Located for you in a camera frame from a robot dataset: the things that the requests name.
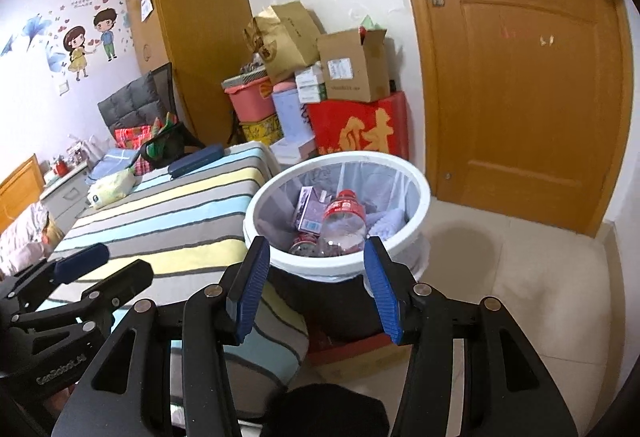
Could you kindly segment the white foam fruit net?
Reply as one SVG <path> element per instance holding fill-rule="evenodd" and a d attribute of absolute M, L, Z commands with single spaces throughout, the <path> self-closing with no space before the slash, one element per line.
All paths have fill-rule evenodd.
<path fill-rule="evenodd" d="M 370 212 L 366 216 L 367 236 L 387 241 L 397 235 L 405 227 L 405 224 L 406 215 L 400 208 L 384 210 L 384 212 Z"/>

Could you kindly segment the yellow tin box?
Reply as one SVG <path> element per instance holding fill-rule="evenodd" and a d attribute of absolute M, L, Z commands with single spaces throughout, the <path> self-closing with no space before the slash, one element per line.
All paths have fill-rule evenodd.
<path fill-rule="evenodd" d="M 272 145 L 283 138 L 282 127 L 276 113 L 257 122 L 242 123 L 241 129 L 247 141 L 262 142 L 265 145 Z"/>

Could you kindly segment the blue folded cloth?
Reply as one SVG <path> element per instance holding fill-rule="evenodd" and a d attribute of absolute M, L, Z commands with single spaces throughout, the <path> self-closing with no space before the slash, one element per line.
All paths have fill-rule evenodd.
<path fill-rule="evenodd" d="M 138 150 L 109 149 L 96 165 L 89 171 L 86 177 L 88 186 L 92 186 L 98 180 L 134 166 L 139 156 Z"/>

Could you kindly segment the red cartoon drink can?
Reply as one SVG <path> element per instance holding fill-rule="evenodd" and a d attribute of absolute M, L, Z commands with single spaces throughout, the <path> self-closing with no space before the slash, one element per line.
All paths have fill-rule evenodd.
<path fill-rule="evenodd" d="M 298 257 L 318 257 L 318 235 L 299 232 L 288 253 Z"/>

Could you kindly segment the dark grey quilted cushion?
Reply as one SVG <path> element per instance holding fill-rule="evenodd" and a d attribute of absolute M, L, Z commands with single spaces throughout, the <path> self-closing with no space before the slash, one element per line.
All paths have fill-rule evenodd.
<path fill-rule="evenodd" d="M 168 112 L 160 99 L 152 73 L 145 74 L 98 103 L 99 112 L 111 134 L 122 128 L 151 126 Z"/>

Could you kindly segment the navy glasses case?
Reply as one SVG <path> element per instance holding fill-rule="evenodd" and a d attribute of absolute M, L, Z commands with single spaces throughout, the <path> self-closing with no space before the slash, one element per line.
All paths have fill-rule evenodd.
<path fill-rule="evenodd" d="M 216 162 L 224 156 L 224 147 L 220 143 L 207 145 L 206 148 L 175 160 L 168 166 L 168 175 L 171 179 L 182 177 L 189 172 L 197 170 L 210 163 Z"/>

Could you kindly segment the wooden door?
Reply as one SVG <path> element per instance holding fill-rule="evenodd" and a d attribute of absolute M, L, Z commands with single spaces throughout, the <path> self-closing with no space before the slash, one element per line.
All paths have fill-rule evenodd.
<path fill-rule="evenodd" d="M 439 200 L 595 235 L 626 150 L 624 0 L 410 0 Z"/>

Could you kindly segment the cardboard box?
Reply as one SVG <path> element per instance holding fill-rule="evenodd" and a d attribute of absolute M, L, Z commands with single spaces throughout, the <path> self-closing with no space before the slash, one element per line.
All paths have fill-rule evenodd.
<path fill-rule="evenodd" d="M 390 95 L 386 30 L 324 34 L 317 45 L 329 100 L 370 103 Z"/>

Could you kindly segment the pink plastic basket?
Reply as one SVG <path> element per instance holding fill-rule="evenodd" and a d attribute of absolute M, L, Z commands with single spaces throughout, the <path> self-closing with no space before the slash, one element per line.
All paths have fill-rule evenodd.
<path fill-rule="evenodd" d="M 273 85 L 268 76 L 224 90 L 241 123 L 256 123 L 276 113 Z"/>

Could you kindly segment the purple drink carton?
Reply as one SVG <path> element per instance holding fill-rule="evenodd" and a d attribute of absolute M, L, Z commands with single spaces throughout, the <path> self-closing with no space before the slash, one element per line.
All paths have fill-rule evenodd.
<path fill-rule="evenodd" d="M 333 200 L 333 194 L 318 186 L 302 186 L 294 210 L 293 227 L 299 232 L 318 235 L 323 215 Z"/>

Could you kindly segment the red gift box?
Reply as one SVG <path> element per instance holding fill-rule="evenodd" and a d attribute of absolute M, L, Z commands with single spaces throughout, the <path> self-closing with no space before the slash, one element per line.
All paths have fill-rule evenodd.
<path fill-rule="evenodd" d="M 374 151 L 409 158 L 405 93 L 396 91 L 378 101 L 326 100 L 308 104 L 320 155 Z"/>

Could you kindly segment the white small boxes stack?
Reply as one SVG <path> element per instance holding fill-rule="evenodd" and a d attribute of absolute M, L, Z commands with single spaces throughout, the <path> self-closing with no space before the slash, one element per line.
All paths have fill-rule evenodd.
<path fill-rule="evenodd" d="M 326 84 L 320 62 L 296 71 L 295 84 L 301 104 L 317 104 L 326 100 Z"/>

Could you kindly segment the clear plastic cola bottle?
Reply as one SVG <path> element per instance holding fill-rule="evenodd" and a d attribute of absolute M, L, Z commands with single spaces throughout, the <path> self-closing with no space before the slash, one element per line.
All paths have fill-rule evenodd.
<path fill-rule="evenodd" d="M 319 255 L 337 257 L 358 253 L 367 238 L 366 212 L 352 190 L 337 193 L 323 215 Z"/>

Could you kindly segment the grey drawer cabinet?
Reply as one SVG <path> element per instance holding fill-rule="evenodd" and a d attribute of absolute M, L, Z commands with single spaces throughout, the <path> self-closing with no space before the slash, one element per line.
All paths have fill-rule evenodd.
<path fill-rule="evenodd" d="M 40 203 L 64 233 L 70 231 L 87 208 L 89 172 L 88 163 L 84 162 L 58 178 L 40 194 Z"/>

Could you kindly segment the red plaid blanket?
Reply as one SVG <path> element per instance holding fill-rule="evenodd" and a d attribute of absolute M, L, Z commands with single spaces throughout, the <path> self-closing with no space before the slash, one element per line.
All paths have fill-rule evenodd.
<path fill-rule="evenodd" d="M 168 112 L 164 118 L 157 117 L 151 125 L 143 125 L 130 128 L 118 128 L 115 130 L 116 146 L 119 149 L 140 151 L 145 142 L 158 136 L 170 126 L 178 123 L 178 117 L 174 113 Z M 168 139 L 153 141 L 144 153 L 152 158 L 153 162 L 159 162 L 160 158 L 166 154 Z"/>

